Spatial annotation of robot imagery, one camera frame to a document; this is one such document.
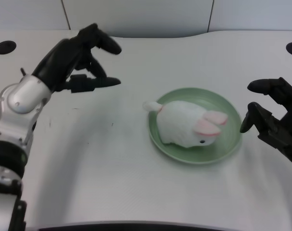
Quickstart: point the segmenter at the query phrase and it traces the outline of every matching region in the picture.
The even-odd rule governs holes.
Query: white table
[[[76,31],[0,32],[16,50],[0,55],[0,91],[32,72],[62,38]],[[55,93],[35,130],[24,175],[27,226],[102,220],[192,223],[239,231],[292,231],[292,163],[243,135],[233,157],[191,166],[160,153],[142,102],[182,87],[215,91],[242,118],[259,102],[281,117],[270,97],[246,90],[259,78],[292,84],[292,32],[212,32],[189,38],[117,38],[119,56],[93,50],[119,86]]]

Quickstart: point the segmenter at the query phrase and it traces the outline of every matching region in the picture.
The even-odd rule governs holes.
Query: robotic hand
[[[260,79],[248,85],[250,91],[269,95],[276,103],[283,105],[287,113],[278,120],[272,113],[256,102],[248,104],[240,132],[247,132],[253,125],[259,131],[258,138],[278,149],[292,162],[292,86],[283,78]]]
[[[93,91],[120,84],[107,77],[91,54],[94,47],[119,54],[120,46],[92,24],[71,39],[60,41],[31,75],[21,68],[20,83],[7,86],[0,94],[0,231],[24,231],[26,203],[21,201],[22,177],[33,140],[36,121],[55,91]],[[96,78],[73,75],[86,69]]]

